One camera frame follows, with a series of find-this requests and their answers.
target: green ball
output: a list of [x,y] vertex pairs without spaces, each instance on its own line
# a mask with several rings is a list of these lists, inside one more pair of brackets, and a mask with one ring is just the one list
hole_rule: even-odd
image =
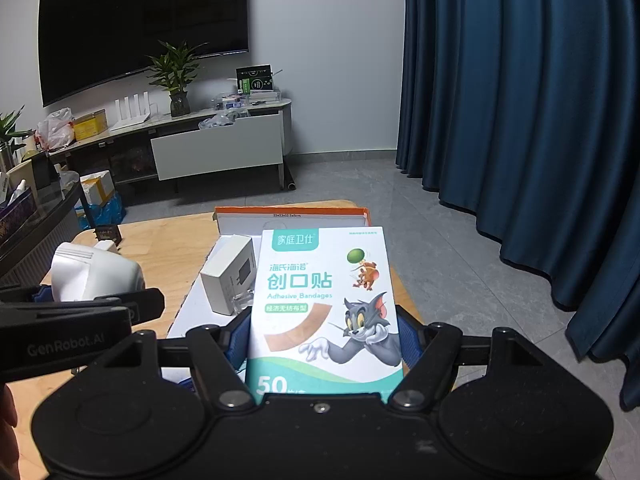
[[350,264],[359,264],[364,260],[364,251],[362,249],[352,249],[347,254],[347,261]]

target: charger box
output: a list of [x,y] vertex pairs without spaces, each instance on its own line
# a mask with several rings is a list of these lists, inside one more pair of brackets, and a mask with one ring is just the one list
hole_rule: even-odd
[[211,255],[200,271],[204,291],[213,312],[234,314],[232,298],[249,289],[255,280],[254,244],[249,236],[232,235]]

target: green wave pattern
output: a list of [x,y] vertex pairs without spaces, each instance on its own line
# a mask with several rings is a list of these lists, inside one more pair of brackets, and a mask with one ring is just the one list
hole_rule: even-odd
[[283,357],[261,357],[249,359],[246,367],[246,384],[256,401],[262,401],[263,392],[267,387],[271,391],[275,385],[277,393],[282,393],[282,380],[274,382],[275,378],[284,378],[287,393],[308,394],[362,394],[380,393],[382,400],[386,399],[402,380],[402,370],[369,383],[359,383],[332,374],[310,364]]

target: cat ear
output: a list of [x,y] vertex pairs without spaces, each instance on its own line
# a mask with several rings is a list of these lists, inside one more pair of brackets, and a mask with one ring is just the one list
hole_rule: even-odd
[[373,306],[378,309],[380,311],[380,317],[382,319],[385,319],[386,317],[386,306],[382,301],[382,296],[384,296],[384,292],[382,292],[381,294],[377,295],[376,298],[373,300],[374,304]]

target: tom cat illustration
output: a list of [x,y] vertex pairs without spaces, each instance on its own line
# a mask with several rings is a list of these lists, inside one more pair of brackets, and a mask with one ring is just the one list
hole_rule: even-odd
[[343,364],[351,361],[362,349],[366,349],[385,365],[398,366],[402,359],[400,335],[389,332],[387,328],[390,323],[385,319],[386,307],[382,301],[384,294],[386,292],[377,295],[369,303],[366,301],[351,303],[344,298],[344,305],[347,307],[345,313],[347,327],[342,336],[349,337],[344,346],[338,346],[325,337],[319,337],[311,343],[300,345],[298,351],[301,354],[306,353],[308,362],[315,361],[319,353],[324,359]]

